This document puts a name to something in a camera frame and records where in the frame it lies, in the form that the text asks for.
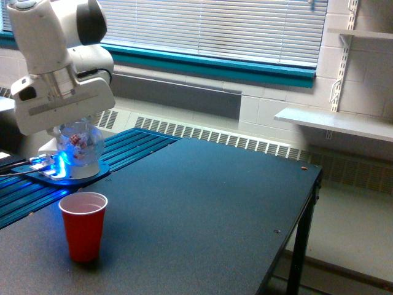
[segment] radiator vent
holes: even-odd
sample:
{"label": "radiator vent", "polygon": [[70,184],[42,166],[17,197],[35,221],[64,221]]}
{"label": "radiator vent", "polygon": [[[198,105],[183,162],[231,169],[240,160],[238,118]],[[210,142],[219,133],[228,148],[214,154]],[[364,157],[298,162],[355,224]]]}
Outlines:
{"label": "radiator vent", "polygon": [[12,98],[11,90],[9,90],[8,88],[0,87],[0,96],[5,98]]}
{"label": "radiator vent", "polygon": [[112,130],[118,114],[119,112],[113,110],[99,112],[95,115],[93,124],[97,127]]}
{"label": "radiator vent", "polygon": [[132,127],[158,131],[178,137],[198,138],[199,140],[235,146],[255,152],[276,155],[296,161],[305,161],[324,167],[324,179],[349,186],[362,187],[373,191],[393,193],[393,167],[374,163],[363,163],[340,155],[317,154],[291,147],[289,144],[261,140],[232,132],[204,128],[164,120],[139,116]]}

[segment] window blinds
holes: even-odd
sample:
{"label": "window blinds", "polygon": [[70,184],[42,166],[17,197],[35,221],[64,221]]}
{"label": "window blinds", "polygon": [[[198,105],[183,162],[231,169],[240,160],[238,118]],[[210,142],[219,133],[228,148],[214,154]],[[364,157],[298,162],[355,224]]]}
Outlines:
{"label": "window blinds", "polygon": [[1,2],[2,29],[4,31],[10,31],[11,24],[7,13],[8,0],[0,0],[0,2]]}
{"label": "window blinds", "polygon": [[316,67],[327,0],[99,0],[104,42]]}

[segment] table leg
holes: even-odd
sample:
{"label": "table leg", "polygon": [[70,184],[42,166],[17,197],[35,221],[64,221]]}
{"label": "table leg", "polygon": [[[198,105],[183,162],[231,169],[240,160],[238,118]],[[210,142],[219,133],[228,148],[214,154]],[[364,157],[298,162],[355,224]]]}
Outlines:
{"label": "table leg", "polygon": [[311,227],[311,220],[313,219],[315,198],[314,190],[313,197],[311,197],[308,202],[306,210],[303,212],[297,226],[294,253],[288,278],[287,295],[297,295],[299,291],[300,279],[302,277],[303,264],[307,250],[308,235]]}

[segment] cinder block wall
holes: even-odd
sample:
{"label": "cinder block wall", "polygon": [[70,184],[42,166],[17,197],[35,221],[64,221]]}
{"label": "cinder block wall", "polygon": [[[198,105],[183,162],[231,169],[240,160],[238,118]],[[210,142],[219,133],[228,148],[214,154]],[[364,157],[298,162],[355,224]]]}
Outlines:
{"label": "cinder block wall", "polygon": [[[323,130],[273,120],[277,112],[290,105],[330,109],[329,94],[337,78],[342,44],[338,35],[328,33],[327,28],[346,28],[349,18],[347,4],[347,0],[329,0],[314,88],[246,85],[240,81],[206,79],[207,84],[213,85],[215,90],[219,88],[223,92],[230,92],[231,89],[240,89],[243,96],[238,128],[241,132],[292,142],[303,147],[312,144],[393,160],[393,144],[340,133],[335,133],[333,140],[326,140]],[[360,0],[356,28],[390,30],[393,33],[392,11],[391,0]],[[127,72],[125,65],[116,69],[122,73]],[[0,86],[9,87],[24,74],[26,66],[20,52],[0,48]],[[185,81],[192,79],[199,78],[184,76]],[[393,119],[393,41],[354,39],[340,111]]]}

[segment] window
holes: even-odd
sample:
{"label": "window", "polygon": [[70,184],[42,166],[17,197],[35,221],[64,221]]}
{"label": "window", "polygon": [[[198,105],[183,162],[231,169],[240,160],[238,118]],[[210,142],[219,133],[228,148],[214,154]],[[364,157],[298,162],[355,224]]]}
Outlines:
{"label": "window", "polygon": [[315,68],[327,0],[99,0],[104,42]]}
{"label": "window", "polygon": [[11,24],[10,20],[8,19],[7,13],[7,3],[9,0],[0,0],[1,7],[0,12],[2,16],[2,20],[0,20],[0,30],[3,29],[4,31],[11,31]]}
{"label": "window", "polygon": [[[0,0],[4,31],[11,31],[8,1]],[[314,84],[328,0],[98,1],[108,22],[102,45],[115,61],[213,79]],[[0,44],[16,45],[12,33],[0,32]]]}

